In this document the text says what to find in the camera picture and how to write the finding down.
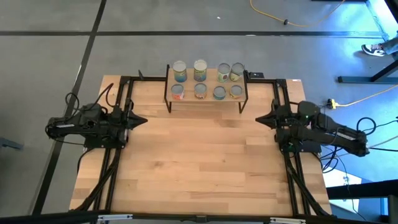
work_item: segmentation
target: wooden tabletop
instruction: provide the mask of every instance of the wooden tabletop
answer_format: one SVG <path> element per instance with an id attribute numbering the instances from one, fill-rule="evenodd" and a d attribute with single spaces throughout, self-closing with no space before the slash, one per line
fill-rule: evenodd
<path id="1" fill-rule="evenodd" d="M 179 83 L 175 81 L 174 79 L 174 71 L 172 68 L 169 69 L 169 78 L 167 81 L 167 94 L 166 94 L 166 99 L 169 102 L 173 101 L 181 101 L 181 102 L 201 102 L 201 101 L 215 101 L 215 102 L 225 102 L 225 101 L 231 101 L 231 102 L 244 102 L 246 100 L 246 92 L 245 92 L 245 86 L 244 86 L 244 79 L 241 77 L 238 81 L 233 82 L 230 79 L 227 80 L 227 82 L 221 83 L 217 80 L 217 68 L 207 68 L 207 76 L 206 80 L 203 82 L 198 82 L 193 79 L 193 68 L 187 68 L 187 80 L 183 83 Z M 201 100 L 198 100 L 195 98 L 194 94 L 194 88 L 195 85 L 198 83 L 204 83 L 207 87 L 207 97 Z M 184 87 L 184 98 L 182 100 L 175 100 L 172 98 L 171 94 L 171 87 L 174 84 L 181 84 Z M 242 87 L 242 96 L 240 98 L 234 99 L 229 95 L 229 91 L 231 90 L 231 87 L 234 85 L 239 85 Z M 217 86 L 222 86 L 226 90 L 226 96 L 223 100 L 216 100 L 213 97 L 213 90 Z"/>
<path id="2" fill-rule="evenodd" d="M 105 76 L 102 91 L 120 76 Z M 300 80 L 287 80 L 291 101 L 304 100 Z M 254 121 L 270 112 L 272 85 L 248 83 L 242 114 L 235 102 L 163 101 L 164 82 L 134 82 L 135 114 L 149 121 L 129 132 L 122 150 L 112 201 L 113 212 L 208 215 L 291 215 L 286 170 L 275 131 Z M 302 153 L 305 183 L 331 212 L 318 160 Z M 98 181 L 104 149 L 81 162 L 70 208 L 79 206 Z M 299 188 L 296 194 L 303 212 Z M 107 186 L 101 208 L 104 207 Z"/>

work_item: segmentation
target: tin can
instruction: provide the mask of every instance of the tin can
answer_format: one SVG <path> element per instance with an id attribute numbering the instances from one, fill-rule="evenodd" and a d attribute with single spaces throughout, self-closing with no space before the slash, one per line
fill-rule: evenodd
<path id="1" fill-rule="evenodd" d="M 203 83 L 198 83 L 195 85 L 195 97 L 198 100 L 202 100 L 206 98 L 207 95 L 207 86 Z"/>
<path id="2" fill-rule="evenodd" d="M 232 99 L 238 99 L 242 96 L 243 89 L 242 87 L 238 85 L 234 85 L 231 87 L 231 90 L 229 91 L 229 95 L 231 96 Z"/>
<path id="3" fill-rule="evenodd" d="M 177 82 L 187 81 L 187 65 L 185 62 L 179 60 L 173 64 L 174 79 Z"/>
<path id="4" fill-rule="evenodd" d="M 231 67 L 227 63 L 221 63 L 218 66 L 217 80 L 219 82 L 226 82 L 228 80 L 230 70 Z"/>
<path id="5" fill-rule="evenodd" d="M 184 86 L 175 84 L 172 86 L 172 97 L 175 100 L 182 100 L 184 98 Z"/>
<path id="6" fill-rule="evenodd" d="M 229 78 L 236 82 L 243 76 L 244 65 L 242 63 L 235 63 L 232 65 L 231 73 L 229 74 Z"/>
<path id="7" fill-rule="evenodd" d="M 226 91 L 224 87 L 218 86 L 214 89 L 213 97 L 216 100 L 223 100 L 225 98 Z"/>
<path id="8" fill-rule="evenodd" d="M 198 82 L 206 80 L 207 63 L 199 59 L 193 64 L 193 79 Z"/>

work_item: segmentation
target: shoe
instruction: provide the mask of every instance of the shoe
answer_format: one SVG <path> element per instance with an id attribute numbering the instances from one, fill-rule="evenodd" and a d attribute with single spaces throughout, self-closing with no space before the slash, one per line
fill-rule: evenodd
<path id="1" fill-rule="evenodd" d="M 380 44 L 364 44 L 362 50 L 368 55 L 383 57 L 386 52 L 382 49 Z"/>

